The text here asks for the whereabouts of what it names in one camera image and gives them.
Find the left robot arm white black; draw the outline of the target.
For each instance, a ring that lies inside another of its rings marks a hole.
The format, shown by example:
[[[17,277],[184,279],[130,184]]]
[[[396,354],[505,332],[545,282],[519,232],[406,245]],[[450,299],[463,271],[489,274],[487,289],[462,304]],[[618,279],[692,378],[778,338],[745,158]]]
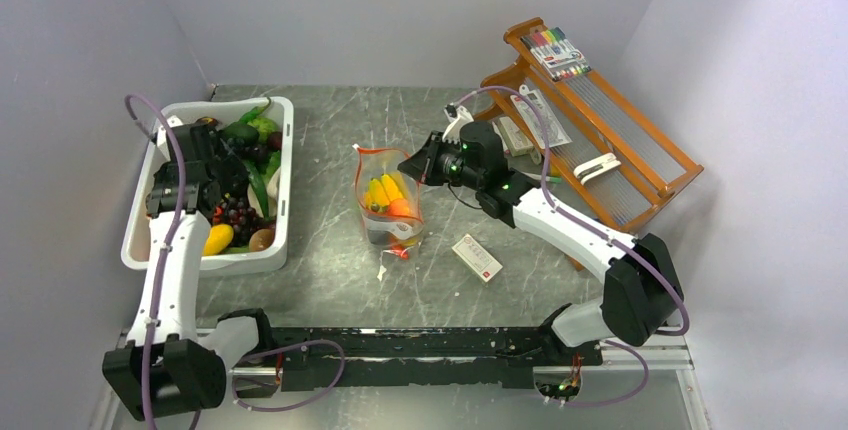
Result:
[[[169,159],[146,197],[151,243],[139,308],[124,346],[102,362],[112,390],[148,425],[218,407],[242,358],[261,366],[277,350],[258,308],[225,314],[199,336],[196,297],[210,220],[225,193],[245,187],[247,171],[209,124],[168,127],[165,134]]]

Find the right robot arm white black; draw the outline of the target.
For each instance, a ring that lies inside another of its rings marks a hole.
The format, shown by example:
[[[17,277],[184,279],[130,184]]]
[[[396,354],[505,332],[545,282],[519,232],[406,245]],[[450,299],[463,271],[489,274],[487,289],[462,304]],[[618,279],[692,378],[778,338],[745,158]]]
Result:
[[[464,125],[456,142],[431,133],[398,169],[427,186],[472,190],[489,217],[554,245],[602,284],[600,297],[567,304],[543,323],[547,331],[539,348],[550,363],[565,363],[579,345],[607,338],[641,346],[683,301],[662,239],[622,233],[571,209],[539,181],[510,167],[501,138],[487,123]]]

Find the clear zip bag orange zipper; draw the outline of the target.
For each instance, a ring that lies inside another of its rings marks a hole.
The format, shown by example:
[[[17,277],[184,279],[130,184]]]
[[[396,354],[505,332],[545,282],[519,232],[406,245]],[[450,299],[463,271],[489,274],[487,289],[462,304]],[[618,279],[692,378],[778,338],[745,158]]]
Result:
[[[398,170],[409,157],[399,148],[355,144],[354,196],[367,241],[402,260],[420,244],[424,221],[420,184]]]

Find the yellow banana bunch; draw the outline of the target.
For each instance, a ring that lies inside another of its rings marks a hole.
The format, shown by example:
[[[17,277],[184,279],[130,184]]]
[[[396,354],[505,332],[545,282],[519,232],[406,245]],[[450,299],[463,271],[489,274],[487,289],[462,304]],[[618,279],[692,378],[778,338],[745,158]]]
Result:
[[[406,196],[395,179],[383,174],[368,182],[364,193],[365,207],[375,213],[387,215],[405,215],[409,211]]]

